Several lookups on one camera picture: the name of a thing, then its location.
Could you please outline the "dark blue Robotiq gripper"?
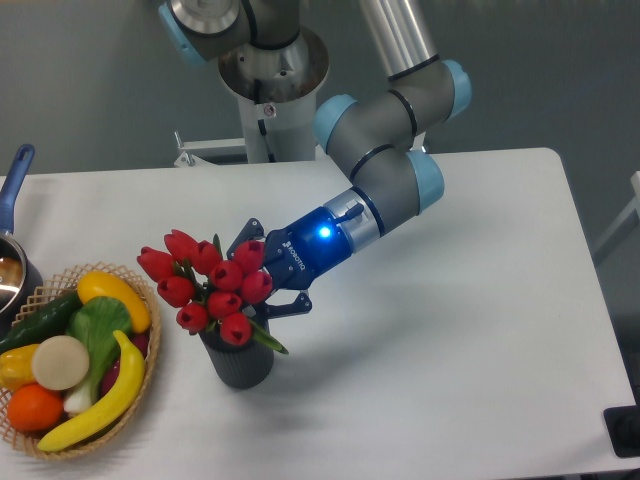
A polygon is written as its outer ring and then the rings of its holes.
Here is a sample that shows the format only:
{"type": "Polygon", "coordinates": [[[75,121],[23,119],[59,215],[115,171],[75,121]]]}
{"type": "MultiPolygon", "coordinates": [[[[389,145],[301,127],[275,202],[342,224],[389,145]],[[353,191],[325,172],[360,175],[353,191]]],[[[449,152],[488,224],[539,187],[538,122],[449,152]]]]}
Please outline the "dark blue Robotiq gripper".
{"type": "MultiPolygon", "coordinates": [[[[265,230],[257,218],[250,218],[226,252],[231,260],[237,247],[249,240],[262,241],[265,230]]],[[[306,290],[313,281],[352,255],[346,234],[325,207],[318,207],[294,223],[272,230],[265,240],[264,267],[272,277],[274,290],[306,290]]],[[[265,318],[304,315],[311,311],[308,294],[300,292],[288,304],[264,305],[265,318]]]]}

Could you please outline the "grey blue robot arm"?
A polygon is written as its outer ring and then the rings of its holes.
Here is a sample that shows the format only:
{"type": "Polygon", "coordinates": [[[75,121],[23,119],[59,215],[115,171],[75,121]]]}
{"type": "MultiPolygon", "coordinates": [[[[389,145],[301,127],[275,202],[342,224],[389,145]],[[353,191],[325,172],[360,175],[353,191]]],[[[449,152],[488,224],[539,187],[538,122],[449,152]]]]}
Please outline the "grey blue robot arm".
{"type": "Polygon", "coordinates": [[[322,150],[350,183],[285,228],[264,233],[250,220],[241,231],[241,240],[265,239],[274,289],[297,294],[288,305],[251,303],[249,313],[260,319],[309,311],[316,278],[444,192],[438,165],[415,140],[469,105],[469,77],[439,57],[416,2],[364,1],[360,8],[390,84],[367,104],[348,95],[317,102],[328,53],[301,25],[295,1],[165,1],[158,10],[186,61],[217,62],[238,102],[249,162],[309,160],[322,150]]]}

